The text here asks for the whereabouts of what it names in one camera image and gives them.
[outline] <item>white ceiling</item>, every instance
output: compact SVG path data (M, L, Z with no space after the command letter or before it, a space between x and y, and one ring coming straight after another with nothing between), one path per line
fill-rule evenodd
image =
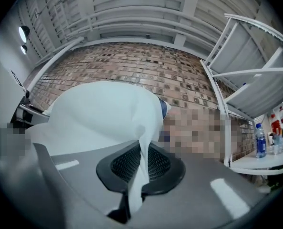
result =
M19 0L16 6L21 23L33 28L27 46L35 61L78 36L93 41L149 34L208 55L227 23L225 13L280 26L264 5L263 0ZM268 54L274 51L265 36L257 40L265 41Z

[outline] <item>white metal shelf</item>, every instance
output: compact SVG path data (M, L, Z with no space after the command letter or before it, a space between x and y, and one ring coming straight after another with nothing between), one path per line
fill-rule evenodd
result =
M218 105L221 115L229 110L233 111L252 121L255 128L254 118L267 113L283 101L283 45L268 60L246 26L241 23L243 21L253 24L282 42L283 35L273 28L249 18L229 14L225 16L229 21L218 43L214 46L205 63L202 61L201 63L212 83L217 99L219 99ZM225 43L217 52L225 38ZM221 98L220 88L214 81L215 78L235 85L236 91L226 99ZM225 129L225 138L230 135L230 132L230 127ZM283 168L268 170L283 165L283 153L276 156L268 154L264 158L257 159L255 153L252 152L232 162L232 151L229 143L225 143L225 153L224 164L229 163L229 167L235 172L252 175L283 173Z
M278 155L267 154L263 158L256 158L255 152L232 162L232 168L263 169L283 165L283 152Z

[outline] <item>white countertop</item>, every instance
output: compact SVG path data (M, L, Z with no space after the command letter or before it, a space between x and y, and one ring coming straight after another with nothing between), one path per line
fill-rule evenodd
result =
M277 155L267 154L263 158L256 158L255 152L232 162L231 168L261 169L283 165L283 152Z

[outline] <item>white wall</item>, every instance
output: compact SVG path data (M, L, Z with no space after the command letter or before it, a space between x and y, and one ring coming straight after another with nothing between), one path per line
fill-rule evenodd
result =
M0 128L5 128L6 123L10 122L23 96L23 89L0 61Z
M20 24L12 16L10 12L0 25L0 63L7 70L11 69L23 83L35 65L20 49L23 45L19 35Z
M280 106L282 106L283 108L283 103L275 107L272 111L268 112L268 119L269 119L270 125L272 124L271 114L275 114L276 118L279 120L279 123L281 124L280 110L279 110Z

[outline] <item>black mesh chair back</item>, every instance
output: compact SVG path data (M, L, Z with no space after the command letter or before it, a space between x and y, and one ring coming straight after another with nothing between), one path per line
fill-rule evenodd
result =
M141 147L139 141L134 142L122 150L103 158L96 166L96 173L104 186L113 192L123 194L120 210L130 218L128 209L128 183L140 165ZM185 174L184 163L167 153L164 149L150 143L148 150L149 183L141 189L143 201L146 196L167 193L177 186Z

